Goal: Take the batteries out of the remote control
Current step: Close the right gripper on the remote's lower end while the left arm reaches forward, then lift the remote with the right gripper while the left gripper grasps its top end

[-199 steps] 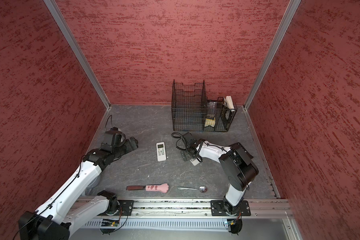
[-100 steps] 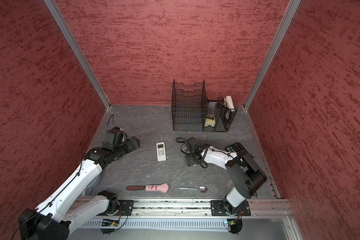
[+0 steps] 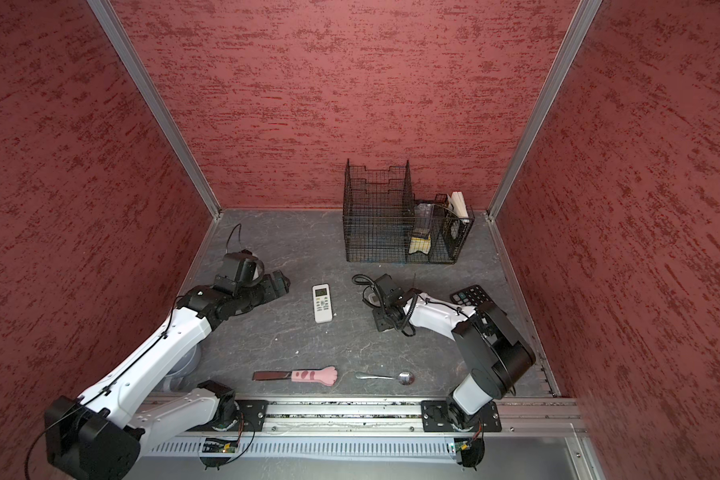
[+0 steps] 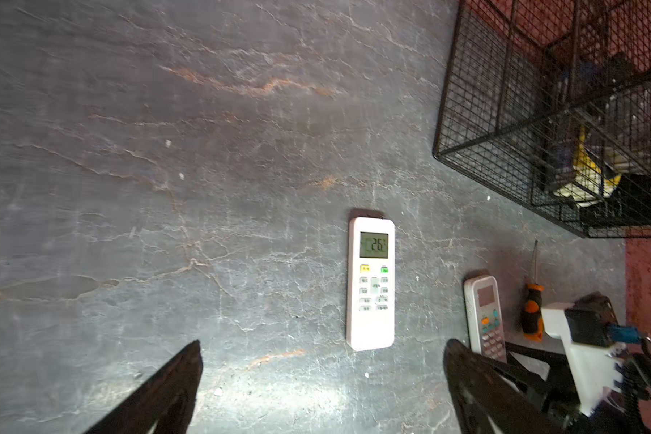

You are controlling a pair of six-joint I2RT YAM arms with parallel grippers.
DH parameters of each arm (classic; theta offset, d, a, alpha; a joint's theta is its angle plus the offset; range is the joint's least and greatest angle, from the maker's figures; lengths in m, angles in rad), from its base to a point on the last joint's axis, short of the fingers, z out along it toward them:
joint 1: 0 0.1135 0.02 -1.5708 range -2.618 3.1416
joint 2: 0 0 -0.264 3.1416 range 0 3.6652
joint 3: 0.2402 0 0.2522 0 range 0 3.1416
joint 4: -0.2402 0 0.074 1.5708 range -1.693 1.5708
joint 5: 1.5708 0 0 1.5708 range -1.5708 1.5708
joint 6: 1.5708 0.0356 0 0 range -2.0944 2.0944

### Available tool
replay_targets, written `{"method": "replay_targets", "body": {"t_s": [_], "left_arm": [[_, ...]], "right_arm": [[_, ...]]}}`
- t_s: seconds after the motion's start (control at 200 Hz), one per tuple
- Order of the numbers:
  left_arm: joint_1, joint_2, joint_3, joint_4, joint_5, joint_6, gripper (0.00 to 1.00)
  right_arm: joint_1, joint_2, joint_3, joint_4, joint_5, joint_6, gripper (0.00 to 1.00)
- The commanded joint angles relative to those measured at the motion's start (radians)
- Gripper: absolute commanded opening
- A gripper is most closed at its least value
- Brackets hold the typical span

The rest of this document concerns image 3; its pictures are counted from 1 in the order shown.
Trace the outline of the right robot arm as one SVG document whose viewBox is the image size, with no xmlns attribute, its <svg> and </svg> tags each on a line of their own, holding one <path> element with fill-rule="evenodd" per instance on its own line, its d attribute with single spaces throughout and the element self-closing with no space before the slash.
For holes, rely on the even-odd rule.
<svg viewBox="0 0 720 480">
<path fill-rule="evenodd" d="M 464 430 L 483 407 L 508 394 L 536 362 L 525 338 L 488 296 L 479 305 L 436 299 L 418 289 L 407 291 L 385 274 L 363 289 L 380 332 L 413 337 L 422 329 L 454 341 L 466 376 L 446 398 L 449 422 Z"/>
</svg>

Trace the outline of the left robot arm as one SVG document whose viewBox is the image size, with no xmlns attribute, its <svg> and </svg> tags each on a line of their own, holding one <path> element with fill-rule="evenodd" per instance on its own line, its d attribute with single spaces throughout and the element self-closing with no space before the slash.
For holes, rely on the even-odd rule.
<svg viewBox="0 0 720 480">
<path fill-rule="evenodd" d="M 152 390 L 222 322 L 289 292 L 275 271 L 244 286 L 218 277 L 178 298 L 157 330 L 109 374 L 77 398 L 59 397 L 46 410 L 43 432 L 50 465 L 75 479 L 121 479 L 143 453 L 194 427 L 240 438 L 245 418 L 234 391 L 215 381 L 148 411 Z"/>
</svg>

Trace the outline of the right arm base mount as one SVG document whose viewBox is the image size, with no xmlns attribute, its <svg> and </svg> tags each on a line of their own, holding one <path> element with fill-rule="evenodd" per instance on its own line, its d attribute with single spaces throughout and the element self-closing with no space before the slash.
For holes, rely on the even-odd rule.
<svg viewBox="0 0 720 480">
<path fill-rule="evenodd" d="M 474 413 L 464 413 L 455 402 L 424 400 L 420 403 L 422 426 L 427 433 L 485 433 L 502 431 L 497 405 L 489 401 Z"/>
</svg>

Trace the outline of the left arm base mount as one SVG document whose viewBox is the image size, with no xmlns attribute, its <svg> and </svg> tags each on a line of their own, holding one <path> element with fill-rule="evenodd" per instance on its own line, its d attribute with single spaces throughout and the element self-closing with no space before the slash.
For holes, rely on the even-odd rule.
<svg viewBox="0 0 720 480">
<path fill-rule="evenodd" d="M 260 432 L 266 419 L 269 402 L 266 400 L 221 400 L 216 413 L 208 422 L 212 430 Z"/>
</svg>

